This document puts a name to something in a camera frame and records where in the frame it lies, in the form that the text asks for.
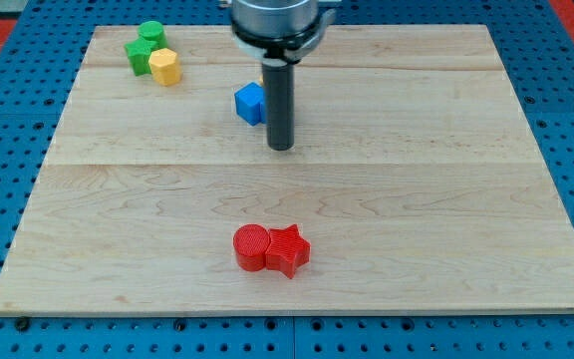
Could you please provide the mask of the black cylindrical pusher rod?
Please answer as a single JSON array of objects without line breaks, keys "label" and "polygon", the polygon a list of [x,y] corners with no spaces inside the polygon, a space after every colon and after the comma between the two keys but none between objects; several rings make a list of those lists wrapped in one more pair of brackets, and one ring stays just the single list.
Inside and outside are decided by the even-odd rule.
[{"label": "black cylindrical pusher rod", "polygon": [[262,66],[267,144],[274,151],[294,145],[294,66]]}]

